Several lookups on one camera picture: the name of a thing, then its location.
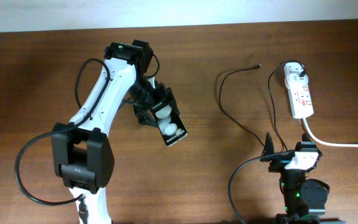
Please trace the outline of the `white power strip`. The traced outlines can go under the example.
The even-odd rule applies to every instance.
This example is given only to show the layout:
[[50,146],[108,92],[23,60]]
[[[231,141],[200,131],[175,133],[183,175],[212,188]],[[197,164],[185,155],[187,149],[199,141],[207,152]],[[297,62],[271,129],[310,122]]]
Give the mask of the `white power strip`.
[[[297,62],[289,62],[284,66],[285,74],[290,72],[292,73],[301,73],[305,72],[305,69],[302,67],[302,64]],[[310,89],[309,86],[301,86],[298,88],[288,89],[288,98],[290,100],[290,108],[293,118],[303,119],[310,117],[314,114]]]

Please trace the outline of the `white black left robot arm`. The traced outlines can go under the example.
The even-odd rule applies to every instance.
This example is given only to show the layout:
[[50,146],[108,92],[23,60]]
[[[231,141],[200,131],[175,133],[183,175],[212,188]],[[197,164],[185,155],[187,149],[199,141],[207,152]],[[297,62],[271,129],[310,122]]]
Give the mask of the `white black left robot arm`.
[[69,123],[53,127],[55,174],[75,198],[80,223],[112,223],[106,186],[114,169],[109,131],[126,94],[138,122],[159,129],[166,146],[183,139],[185,128],[172,89],[145,75],[154,52],[148,42],[113,42],[106,47],[98,81]]

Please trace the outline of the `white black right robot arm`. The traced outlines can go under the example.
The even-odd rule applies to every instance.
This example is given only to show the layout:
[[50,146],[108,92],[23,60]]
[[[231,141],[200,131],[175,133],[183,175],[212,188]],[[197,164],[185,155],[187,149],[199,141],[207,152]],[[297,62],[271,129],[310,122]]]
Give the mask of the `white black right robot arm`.
[[323,218],[326,213],[330,186],[318,179],[308,179],[322,156],[316,144],[303,134],[293,150],[275,152],[269,133],[265,137],[261,162],[268,162],[268,171],[279,173],[279,187],[285,203],[285,213],[278,214],[274,223],[345,223],[338,218]]

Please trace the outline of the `white charger adapter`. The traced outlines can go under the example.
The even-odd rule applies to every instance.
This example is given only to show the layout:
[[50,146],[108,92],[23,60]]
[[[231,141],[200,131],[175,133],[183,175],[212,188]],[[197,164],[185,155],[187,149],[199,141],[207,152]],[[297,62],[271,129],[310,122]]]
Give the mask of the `white charger adapter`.
[[305,72],[285,74],[285,86],[288,89],[308,85],[309,78]]

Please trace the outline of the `black smartphone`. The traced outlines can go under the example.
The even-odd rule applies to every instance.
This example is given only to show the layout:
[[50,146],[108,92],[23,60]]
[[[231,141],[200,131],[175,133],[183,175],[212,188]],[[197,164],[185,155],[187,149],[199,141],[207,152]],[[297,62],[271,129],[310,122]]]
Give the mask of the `black smartphone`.
[[180,115],[170,105],[157,110],[154,118],[166,146],[172,146],[188,135]]

